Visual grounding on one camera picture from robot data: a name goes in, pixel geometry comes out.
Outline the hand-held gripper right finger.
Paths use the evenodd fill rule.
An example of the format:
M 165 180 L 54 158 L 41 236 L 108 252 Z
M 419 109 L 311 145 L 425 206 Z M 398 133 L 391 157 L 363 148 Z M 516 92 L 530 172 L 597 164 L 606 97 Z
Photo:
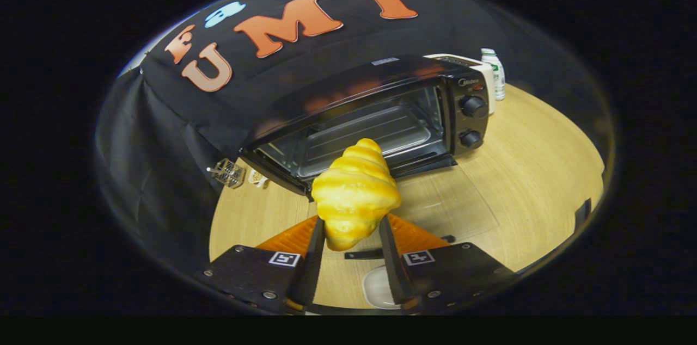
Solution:
M 457 313 L 475 307 L 518 280 L 515 271 L 471 242 L 434 240 L 408 248 L 416 226 L 393 215 L 381 219 L 379 235 L 393 301 L 402 313 Z

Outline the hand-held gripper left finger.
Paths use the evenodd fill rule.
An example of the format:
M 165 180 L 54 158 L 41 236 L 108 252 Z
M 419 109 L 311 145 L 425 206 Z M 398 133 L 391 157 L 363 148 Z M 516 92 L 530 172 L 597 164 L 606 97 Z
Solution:
M 234 245 L 201 268 L 195 278 L 254 312 L 301 315 L 316 293 L 324 225 L 320 218 L 309 218 L 276 235 L 277 241 L 298 241 L 294 248 Z

